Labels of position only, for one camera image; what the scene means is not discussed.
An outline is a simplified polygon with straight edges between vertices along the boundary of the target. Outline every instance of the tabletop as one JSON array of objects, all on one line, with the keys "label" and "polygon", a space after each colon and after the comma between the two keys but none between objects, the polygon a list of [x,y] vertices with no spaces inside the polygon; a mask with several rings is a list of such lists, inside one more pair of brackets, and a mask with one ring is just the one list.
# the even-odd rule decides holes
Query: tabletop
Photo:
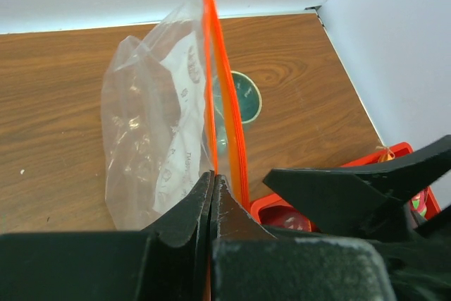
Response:
[{"label": "tabletop", "polygon": [[[221,21],[233,70],[260,89],[245,132],[251,200],[274,167],[331,167],[378,136],[314,14]],[[0,232],[114,229],[104,202],[102,78],[153,25],[0,35]]]}]

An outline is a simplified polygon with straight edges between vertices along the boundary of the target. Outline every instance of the orange zipper seal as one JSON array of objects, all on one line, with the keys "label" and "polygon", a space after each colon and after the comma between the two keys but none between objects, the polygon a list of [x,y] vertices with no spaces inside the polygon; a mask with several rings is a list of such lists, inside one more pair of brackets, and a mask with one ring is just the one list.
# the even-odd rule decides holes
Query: orange zipper seal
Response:
[{"label": "orange zipper seal", "polygon": [[214,127],[213,90],[211,86],[210,37],[213,40],[214,56],[221,87],[224,108],[224,123],[227,132],[230,172],[235,198],[249,211],[249,183],[247,181],[247,157],[245,135],[242,130],[240,107],[233,84],[230,64],[228,62],[226,46],[216,10],[215,0],[204,1],[204,17],[202,29],[204,31],[204,48],[206,55],[206,110],[207,123],[210,124],[209,144],[213,152],[215,172],[218,173],[218,150]]}]

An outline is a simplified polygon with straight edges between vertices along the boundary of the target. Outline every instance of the red container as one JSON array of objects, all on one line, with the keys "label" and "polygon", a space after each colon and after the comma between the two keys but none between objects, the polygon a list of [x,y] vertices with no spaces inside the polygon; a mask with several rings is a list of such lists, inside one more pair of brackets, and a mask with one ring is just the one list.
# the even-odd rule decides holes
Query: red container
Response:
[{"label": "red container", "polygon": [[[401,142],[395,146],[390,147],[390,151],[394,153],[395,157],[404,156],[413,152],[412,147],[407,142]],[[363,166],[368,164],[375,164],[378,162],[379,158],[387,152],[386,149],[382,149],[379,152],[364,156],[358,160],[351,161],[342,167],[351,166]],[[428,186],[427,190],[427,200],[426,208],[427,212],[425,215],[426,219],[430,219],[440,212],[440,207],[438,206],[437,200],[432,193],[431,188]],[[280,224],[280,220],[284,219],[284,212],[289,217],[285,217],[289,220],[292,217],[293,211],[299,214],[298,218],[303,218],[303,228],[305,231],[315,230],[315,226],[303,215],[301,215],[296,209],[294,209],[290,204],[288,204],[284,199],[279,197],[276,193],[268,195],[267,197],[262,197],[261,199],[255,200],[251,205],[251,215],[261,224],[271,224],[274,226],[284,226]]]}]

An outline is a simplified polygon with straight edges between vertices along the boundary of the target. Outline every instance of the white label on bag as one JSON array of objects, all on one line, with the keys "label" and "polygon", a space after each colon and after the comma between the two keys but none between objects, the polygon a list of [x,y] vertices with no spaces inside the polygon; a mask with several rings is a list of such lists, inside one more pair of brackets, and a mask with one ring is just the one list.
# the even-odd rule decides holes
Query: white label on bag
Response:
[{"label": "white label on bag", "polygon": [[156,180],[153,209],[166,213],[199,180],[205,110],[205,74],[194,32],[179,40],[161,65],[172,75],[180,105],[180,119]]}]

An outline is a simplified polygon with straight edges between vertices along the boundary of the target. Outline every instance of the ziplock bag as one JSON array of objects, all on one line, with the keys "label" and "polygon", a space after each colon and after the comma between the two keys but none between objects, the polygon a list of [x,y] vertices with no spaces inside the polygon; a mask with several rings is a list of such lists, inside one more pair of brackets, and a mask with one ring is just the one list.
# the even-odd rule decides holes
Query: ziplock bag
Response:
[{"label": "ziplock bag", "polygon": [[[119,44],[104,77],[101,121],[105,200],[117,229],[148,226],[208,170],[227,175],[249,209],[240,110],[215,0],[187,0],[142,41]],[[227,149],[218,156],[224,133]]]}]

